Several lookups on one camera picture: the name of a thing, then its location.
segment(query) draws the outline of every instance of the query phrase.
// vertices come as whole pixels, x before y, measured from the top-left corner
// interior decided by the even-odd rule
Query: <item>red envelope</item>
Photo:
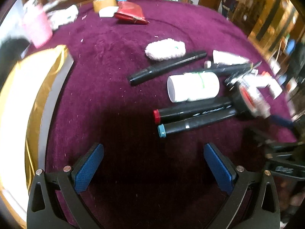
[[[147,25],[149,21],[145,20],[142,12],[142,8],[132,2],[128,1],[118,1],[119,9],[114,13],[114,17],[133,24]]]

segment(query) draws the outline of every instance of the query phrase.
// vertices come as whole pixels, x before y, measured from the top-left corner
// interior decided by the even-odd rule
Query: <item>black marker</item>
[[[252,68],[253,64],[237,64],[237,65],[218,65],[211,66],[211,68],[202,68],[197,70],[192,70],[190,72],[214,72],[217,76],[228,76],[230,74],[240,72],[245,73]]]
[[[181,121],[195,115],[202,115],[203,113],[220,110],[232,105],[229,97],[216,97],[206,100],[194,102],[182,102],[176,106],[156,109],[153,111],[155,123],[165,124],[175,121]]]
[[[127,79],[131,86],[136,86],[155,77],[161,76],[162,74],[170,72],[173,69],[183,67],[205,57],[205,51],[187,53],[181,58],[164,60],[160,63],[151,65],[137,73],[132,74],[131,76],[127,77]]]
[[[187,118],[182,121],[161,124],[158,126],[159,136],[161,138],[165,138],[167,135],[172,133],[195,129],[197,127],[209,125],[236,115],[244,115],[247,118],[256,117],[257,111],[245,94],[245,90],[237,85],[234,87],[234,89],[235,91],[231,96],[233,103],[232,106],[208,114]]]

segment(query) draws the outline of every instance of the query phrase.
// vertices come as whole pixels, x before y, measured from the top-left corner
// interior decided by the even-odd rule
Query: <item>pink container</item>
[[[36,48],[47,43],[53,35],[48,17],[40,4],[28,7],[23,17],[23,27]]]

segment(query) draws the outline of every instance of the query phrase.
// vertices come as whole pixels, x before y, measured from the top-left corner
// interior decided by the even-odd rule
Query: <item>white cylindrical container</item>
[[[213,72],[169,76],[167,91],[171,102],[214,98],[219,92],[219,80]]]

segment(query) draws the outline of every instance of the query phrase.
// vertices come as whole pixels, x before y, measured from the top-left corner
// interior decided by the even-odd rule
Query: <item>brown tape roll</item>
[[[95,13],[98,13],[102,8],[108,6],[117,6],[116,0],[94,0],[93,9]]]

